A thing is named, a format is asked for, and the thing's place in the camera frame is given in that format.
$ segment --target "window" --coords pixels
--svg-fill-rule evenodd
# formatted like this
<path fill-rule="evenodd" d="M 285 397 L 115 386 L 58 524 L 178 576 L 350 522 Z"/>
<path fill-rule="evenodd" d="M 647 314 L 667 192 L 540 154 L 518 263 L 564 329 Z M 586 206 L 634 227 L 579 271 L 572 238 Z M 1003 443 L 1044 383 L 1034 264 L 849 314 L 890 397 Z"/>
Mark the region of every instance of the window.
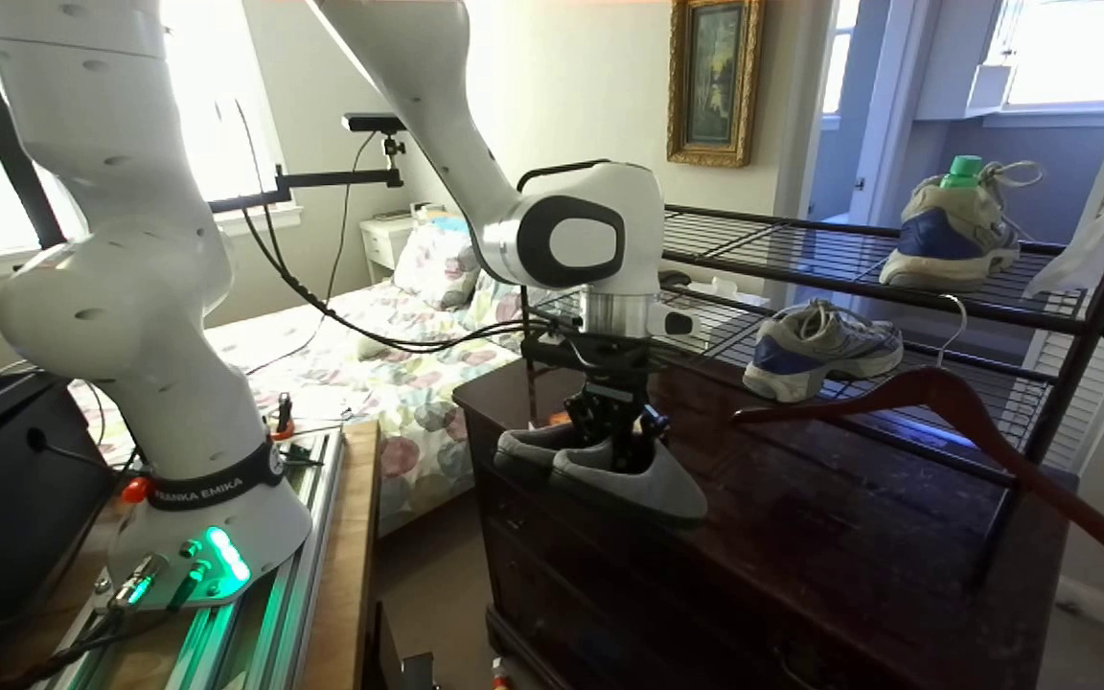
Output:
<path fill-rule="evenodd" d="M 844 110 L 854 24 L 859 24 L 859 0 L 839 0 L 833 17 L 833 47 L 827 47 L 827 75 L 825 75 L 825 104 L 821 104 L 825 114 Z"/>
<path fill-rule="evenodd" d="M 1104 0 L 1003 0 L 986 56 L 1003 110 L 1104 108 Z"/>
<path fill-rule="evenodd" d="M 164 0 L 172 94 L 183 119 L 183 145 L 205 199 L 253 197 L 274 187 L 276 131 L 264 104 L 253 44 L 239 0 Z M 71 238 L 86 223 L 67 187 L 45 172 L 45 197 Z M 35 229 L 0 171 L 0 252 L 37 251 Z"/>

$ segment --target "floor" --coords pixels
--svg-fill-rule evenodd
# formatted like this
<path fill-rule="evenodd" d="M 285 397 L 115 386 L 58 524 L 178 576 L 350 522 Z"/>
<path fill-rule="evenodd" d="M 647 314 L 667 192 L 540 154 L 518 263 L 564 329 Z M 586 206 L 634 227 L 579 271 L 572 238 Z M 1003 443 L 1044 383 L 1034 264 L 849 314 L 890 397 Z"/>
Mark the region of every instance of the floor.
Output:
<path fill-rule="evenodd" d="M 494 654 L 482 632 L 490 592 L 473 499 L 385 541 L 375 592 L 399 657 L 430 654 L 441 690 L 490 690 Z M 1104 690 L 1104 629 L 1055 611 L 1038 690 Z"/>

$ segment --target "table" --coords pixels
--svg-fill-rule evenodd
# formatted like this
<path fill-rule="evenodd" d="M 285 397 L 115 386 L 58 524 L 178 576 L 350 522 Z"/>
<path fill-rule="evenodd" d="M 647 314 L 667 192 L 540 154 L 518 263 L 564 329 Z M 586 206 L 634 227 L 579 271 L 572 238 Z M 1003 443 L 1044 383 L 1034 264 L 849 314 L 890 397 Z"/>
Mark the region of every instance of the table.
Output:
<path fill-rule="evenodd" d="M 365 636 L 372 636 L 368 562 L 375 533 L 375 422 L 350 422 L 340 455 L 340 487 L 331 512 L 331 536 L 324 551 L 324 576 L 315 595 L 315 623 L 308 629 L 301 688 L 362 688 Z M 113 501 L 92 524 L 81 556 L 26 625 L 0 648 L 0 677 L 22 670 L 45 661 L 67 629 L 89 601 L 105 550 L 123 519 L 123 501 Z M 109 688 L 164 688 L 172 648 L 183 636 L 187 616 L 172 616 L 161 629 L 129 636 L 115 648 Z"/>
<path fill-rule="evenodd" d="M 579 374 L 499 367 L 467 409 L 490 641 L 543 688 L 954 688 L 1030 690 L 1067 522 L 1023 494 L 983 586 L 966 586 L 983 481 L 833 422 L 736 430 L 736 374 L 684 358 L 651 399 L 711 494 L 684 524 L 494 467 L 494 436 L 551 413 Z"/>

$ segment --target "picture frame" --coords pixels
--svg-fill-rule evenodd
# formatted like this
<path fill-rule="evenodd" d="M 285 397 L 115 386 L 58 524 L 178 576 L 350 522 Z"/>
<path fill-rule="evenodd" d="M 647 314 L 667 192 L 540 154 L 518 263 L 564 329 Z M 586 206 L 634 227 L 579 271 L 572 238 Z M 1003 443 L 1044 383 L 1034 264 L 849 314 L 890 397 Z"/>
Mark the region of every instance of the picture frame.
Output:
<path fill-rule="evenodd" d="M 667 160 L 743 171 L 766 0 L 674 0 Z"/>

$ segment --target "robotic arm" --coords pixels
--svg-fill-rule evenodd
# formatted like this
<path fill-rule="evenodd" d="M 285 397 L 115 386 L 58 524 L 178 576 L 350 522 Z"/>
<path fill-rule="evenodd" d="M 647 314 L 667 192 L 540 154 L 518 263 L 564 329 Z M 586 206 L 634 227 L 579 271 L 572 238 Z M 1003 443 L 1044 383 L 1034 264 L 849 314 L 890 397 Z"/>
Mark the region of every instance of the robotic arm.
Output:
<path fill-rule="evenodd" d="M 665 251 L 651 172 L 600 165 L 557 197 L 518 197 L 467 110 L 460 0 L 315 0 L 315 13 L 399 108 L 486 271 L 586 283 L 586 334 L 647 339 Z M 26 361 L 120 403 L 155 490 L 109 569 L 142 582 L 142 611 L 195 611 L 280 569 L 311 519 L 280 481 L 244 375 L 205 339 L 232 271 L 183 160 L 161 31 L 161 0 L 0 0 L 22 145 L 74 187 L 92 229 L 12 278 L 0 329 Z"/>

